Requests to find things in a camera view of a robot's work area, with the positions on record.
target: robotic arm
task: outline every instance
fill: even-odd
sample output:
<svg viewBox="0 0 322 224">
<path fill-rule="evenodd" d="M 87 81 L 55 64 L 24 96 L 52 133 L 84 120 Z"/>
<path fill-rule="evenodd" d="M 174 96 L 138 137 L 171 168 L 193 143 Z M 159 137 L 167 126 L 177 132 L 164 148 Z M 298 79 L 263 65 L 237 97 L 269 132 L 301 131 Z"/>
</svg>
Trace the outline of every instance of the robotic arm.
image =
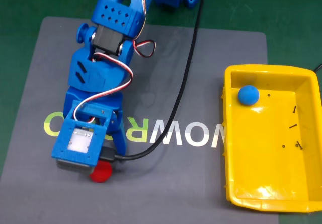
<svg viewBox="0 0 322 224">
<path fill-rule="evenodd" d="M 84 47 L 71 60 L 70 87 L 63 110 L 65 121 L 52 151 L 61 168 L 88 174 L 99 159 L 108 160 L 115 152 L 119 156 L 126 153 L 120 90 L 132 81 L 129 65 L 133 53 L 149 58 L 156 43 L 137 42 L 152 0 L 130 0 L 129 6 L 123 1 L 98 0 L 91 18 L 97 27 L 82 24 L 78 29 L 76 40 Z M 178 7 L 182 1 L 193 7 L 198 0 L 156 0 L 172 7 Z M 150 43 L 150 55 L 139 51 L 140 46 Z M 128 75 L 130 80 L 122 84 Z M 113 138 L 113 151 L 103 147 L 106 134 Z"/>
</svg>

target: black cable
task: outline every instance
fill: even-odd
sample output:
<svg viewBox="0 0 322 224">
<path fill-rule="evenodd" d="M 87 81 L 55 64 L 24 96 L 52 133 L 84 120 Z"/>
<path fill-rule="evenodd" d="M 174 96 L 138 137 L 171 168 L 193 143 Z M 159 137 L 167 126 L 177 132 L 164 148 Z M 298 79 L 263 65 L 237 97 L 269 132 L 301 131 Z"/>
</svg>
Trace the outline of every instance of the black cable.
<svg viewBox="0 0 322 224">
<path fill-rule="evenodd" d="M 315 68 L 315 70 L 313 72 L 317 73 L 321 68 L 322 68 L 322 64 L 320 64 L 317 68 Z"/>
<path fill-rule="evenodd" d="M 135 160 L 135 159 L 139 159 L 141 157 L 144 157 L 144 156 L 148 155 L 153 150 L 155 150 L 156 147 L 158 147 L 160 145 L 160 143 L 163 141 L 164 137 L 166 136 L 167 132 L 169 131 L 170 126 L 172 124 L 172 121 L 173 121 L 173 119 L 175 117 L 176 111 L 178 109 L 182 94 L 183 94 L 183 92 L 185 90 L 186 82 L 187 82 L 187 79 L 188 79 L 188 73 L 189 73 L 189 69 L 190 69 L 190 65 L 191 65 L 193 51 L 194 51 L 195 45 L 196 45 L 196 39 L 197 39 L 197 33 L 198 33 L 198 28 L 199 28 L 199 23 L 200 23 L 200 15 L 201 15 L 201 11 L 202 11 L 202 6 L 203 6 L 203 0 L 200 0 L 200 5 L 199 5 L 199 9 L 198 9 L 195 28 L 194 28 L 194 31 L 193 31 L 193 37 L 192 37 L 189 56 L 188 56 L 188 60 L 187 60 L 187 64 L 186 64 L 186 69 L 185 69 L 185 72 L 184 72 L 184 75 L 183 75 L 182 83 L 181 83 L 181 86 L 180 86 L 180 90 L 179 90 L 176 102 L 175 102 L 175 104 L 173 106 L 172 112 L 171 112 L 170 117 L 168 119 L 168 122 L 167 122 L 167 124 L 165 126 L 165 129 L 161 133 L 160 137 L 156 140 L 156 142 L 154 144 L 152 144 L 152 146 L 149 147 L 148 149 L 146 149 L 145 151 L 137 153 L 137 154 L 134 154 L 134 155 L 115 155 L 115 159 L 117 159 L 117 160 Z"/>
</svg>

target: green table surface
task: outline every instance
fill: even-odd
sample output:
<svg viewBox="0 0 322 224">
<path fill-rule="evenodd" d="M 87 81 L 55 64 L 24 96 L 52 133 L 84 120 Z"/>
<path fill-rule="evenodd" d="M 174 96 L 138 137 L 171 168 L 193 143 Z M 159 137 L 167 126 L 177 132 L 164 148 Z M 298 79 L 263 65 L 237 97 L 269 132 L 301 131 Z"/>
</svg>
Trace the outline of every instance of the green table surface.
<svg viewBox="0 0 322 224">
<path fill-rule="evenodd" d="M 42 19 L 90 18 L 96 2 L 0 0 L 0 174 Z M 314 69 L 322 62 L 321 9 L 322 0 L 205 0 L 200 27 L 263 32 L 269 64 Z M 171 10 L 152 3 L 147 22 L 193 27 L 196 15 L 197 8 Z M 281 214 L 279 222 L 321 223 L 322 214 Z"/>
</svg>

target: red ball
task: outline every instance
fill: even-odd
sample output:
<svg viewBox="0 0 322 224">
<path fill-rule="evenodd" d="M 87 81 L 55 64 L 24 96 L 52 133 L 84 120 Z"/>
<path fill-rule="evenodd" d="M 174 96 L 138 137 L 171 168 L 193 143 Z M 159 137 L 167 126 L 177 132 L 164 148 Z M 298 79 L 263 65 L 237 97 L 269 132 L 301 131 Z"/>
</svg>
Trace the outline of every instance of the red ball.
<svg viewBox="0 0 322 224">
<path fill-rule="evenodd" d="M 98 160 L 93 172 L 89 175 L 94 182 L 103 183 L 112 175 L 112 166 L 110 162 Z"/>
</svg>

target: yellow tray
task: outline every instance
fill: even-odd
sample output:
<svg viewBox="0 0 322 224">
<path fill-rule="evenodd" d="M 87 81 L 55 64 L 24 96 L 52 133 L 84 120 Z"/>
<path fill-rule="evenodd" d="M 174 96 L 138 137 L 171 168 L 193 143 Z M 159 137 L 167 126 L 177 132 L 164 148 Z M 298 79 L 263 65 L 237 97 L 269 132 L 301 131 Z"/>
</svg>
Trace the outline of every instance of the yellow tray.
<svg viewBox="0 0 322 224">
<path fill-rule="evenodd" d="M 245 85 L 259 90 L 252 106 L 238 101 Z M 322 210 L 322 110 L 315 73 L 230 66 L 222 98 L 227 200 L 261 211 Z"/>
</svg>

